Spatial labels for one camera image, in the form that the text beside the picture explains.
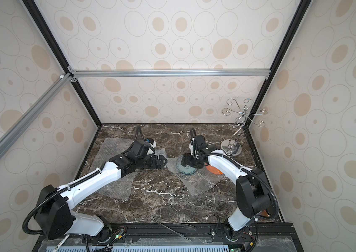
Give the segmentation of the teal patterned dinner plate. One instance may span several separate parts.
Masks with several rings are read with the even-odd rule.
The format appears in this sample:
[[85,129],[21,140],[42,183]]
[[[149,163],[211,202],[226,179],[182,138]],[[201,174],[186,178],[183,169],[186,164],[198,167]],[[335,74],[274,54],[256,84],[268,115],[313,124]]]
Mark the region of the teal patterned dinner plate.
[[176,163],[176,167],[177,170],[184,175],[192,175],[195,174],[197,172],[197,168],[193,168],[191,166],[183,166],[181,165],[181,161],[183,160],[183,156],[178,157],[177,159],[177,163]]

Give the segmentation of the orange dinner plate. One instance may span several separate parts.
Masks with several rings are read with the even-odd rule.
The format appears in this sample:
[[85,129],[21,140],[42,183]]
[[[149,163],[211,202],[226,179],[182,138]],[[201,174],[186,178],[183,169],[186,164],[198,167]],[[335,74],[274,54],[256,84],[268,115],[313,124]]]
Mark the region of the orange dinner plate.
[[212,174],[216,174],[216,175],[221,175],[223,174],[223,172],[221,172],[219,169],[215,168],[214,166],[212,165],[207,165],[206,166],[206,169],[212,173]]

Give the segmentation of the bubble wrap around orange plate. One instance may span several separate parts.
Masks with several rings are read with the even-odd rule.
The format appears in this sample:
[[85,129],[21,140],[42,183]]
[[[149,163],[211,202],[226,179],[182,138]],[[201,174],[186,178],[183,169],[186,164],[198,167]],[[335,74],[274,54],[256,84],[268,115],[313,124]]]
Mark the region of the bubble wrap around orange plate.
[[[101,167],[104,162],[108,162],[112,157],[121,154],[125,151],[133,141],[130,139],[106,138],[95,156],[91,167],[95,170]],[[124,177],[121,177],[121,172],[114,164],[106,164],[103,173],[100,175],[102,179],[100,184],[102,188],[97,190],[97,193],[113,199],[126,201],[131,194],[133,180],[137,173],[133,172]]]

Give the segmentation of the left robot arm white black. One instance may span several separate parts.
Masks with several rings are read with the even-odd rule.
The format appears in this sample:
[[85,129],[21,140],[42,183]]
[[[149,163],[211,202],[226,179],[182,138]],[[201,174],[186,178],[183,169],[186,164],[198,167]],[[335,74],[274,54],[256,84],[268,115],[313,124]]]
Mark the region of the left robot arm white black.
[[155,153],[155,146],[153,139],[135,140],[127,150],[103,162],[93,172],[58,188],[46,186],[36,207],[25,218],[23,232],[43,234],[47,239],[80,234],[95,237],[102,243],[108,241],[111,225],[102,216],[81,214],[73,209],[99,189],[136,170],[164,168],[167,159]]

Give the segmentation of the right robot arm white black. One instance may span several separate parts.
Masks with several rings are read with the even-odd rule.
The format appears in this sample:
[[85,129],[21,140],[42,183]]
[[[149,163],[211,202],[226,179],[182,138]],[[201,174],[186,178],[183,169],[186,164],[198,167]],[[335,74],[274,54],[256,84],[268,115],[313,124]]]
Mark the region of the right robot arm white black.
[[207,144],[202,135],[190,137],[189,149],[183,155],[182,166],[201,169],[211,165],[236,186],[237,208],[226,220],[226,231],[237,232],[256,219],[276,219],[278,199],[262,170],[240,164],[215,145]]

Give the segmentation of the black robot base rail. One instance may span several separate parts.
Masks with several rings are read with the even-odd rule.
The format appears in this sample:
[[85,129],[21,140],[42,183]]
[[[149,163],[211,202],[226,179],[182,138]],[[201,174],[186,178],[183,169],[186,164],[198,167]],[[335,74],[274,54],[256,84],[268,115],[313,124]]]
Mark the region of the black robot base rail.
[[238,240],[226,237],[222,223],[116,224],[111,238],[70,235],[38,239],[35,252],[301,252],[295,228],[289,223],[260,223],[245,228]]

